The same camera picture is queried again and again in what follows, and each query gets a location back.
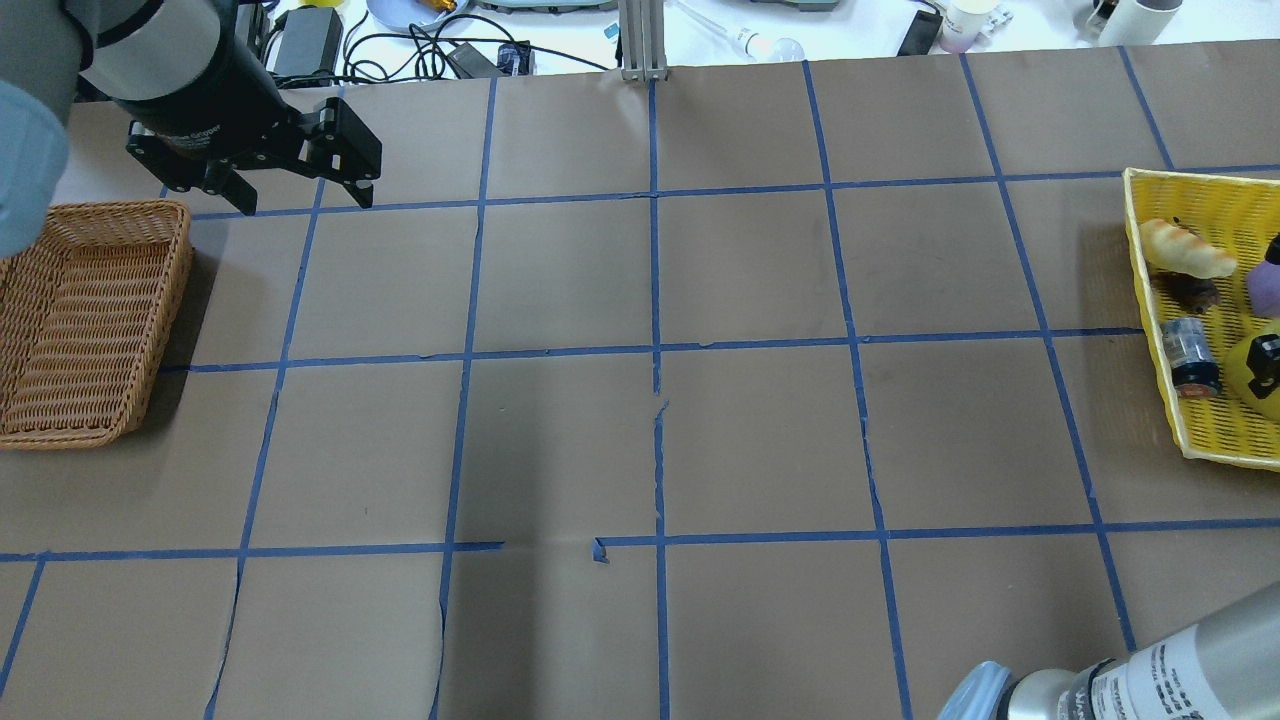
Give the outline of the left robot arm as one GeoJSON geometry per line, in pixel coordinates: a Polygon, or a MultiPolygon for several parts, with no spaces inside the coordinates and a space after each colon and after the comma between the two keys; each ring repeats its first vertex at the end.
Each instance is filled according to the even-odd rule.
{"type": "Polygon", "coordinates": [[[237,36],[232,1],[5,1],[1,41],[4,258],[44,228],[81,82],[131,117],[127,152],[172,192],[251,217],[259,193],[244,173],[280,169],[374,204],[381,141],[340,97],[289,105],[237,36]]]}

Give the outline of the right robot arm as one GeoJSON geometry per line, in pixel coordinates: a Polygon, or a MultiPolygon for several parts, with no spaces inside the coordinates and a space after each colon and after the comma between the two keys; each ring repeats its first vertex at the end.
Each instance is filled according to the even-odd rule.
{"type": "Polygon", "coordinates": [[[942,719],[1275,719],[1277,478],[1187,460],[1160,438],[1146,342],[1059,356],[1133,650],[1015,671],[986,661],[942,719]]]}

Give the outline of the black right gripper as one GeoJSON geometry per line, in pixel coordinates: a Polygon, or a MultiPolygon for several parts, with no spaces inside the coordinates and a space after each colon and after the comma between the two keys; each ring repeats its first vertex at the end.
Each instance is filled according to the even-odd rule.
{"type": "Polygon", "coordinates": [[[1248,386],[1277,386],[1279,383],[1279,336],[1258,334],[1245,346],[1245,369],[1248,386]]]}

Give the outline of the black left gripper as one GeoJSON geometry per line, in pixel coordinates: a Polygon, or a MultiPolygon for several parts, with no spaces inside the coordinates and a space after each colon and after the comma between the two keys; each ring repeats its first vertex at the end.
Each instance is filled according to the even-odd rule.
{"type": "Polygon", "coordinates": [[[128,151],[172,193],[211,196],[252,217],[259,193],[239,173],[284,169],[372,208],[383,143],[344,99],[298,113],[233,27],[210,35],[187,26],[175,36],[164,50],[177,55],[161,68],[182,78],[179,88],[160,95],[159,70],[131,70],[129,88],[110,94],[140,127],[128,151]]]}

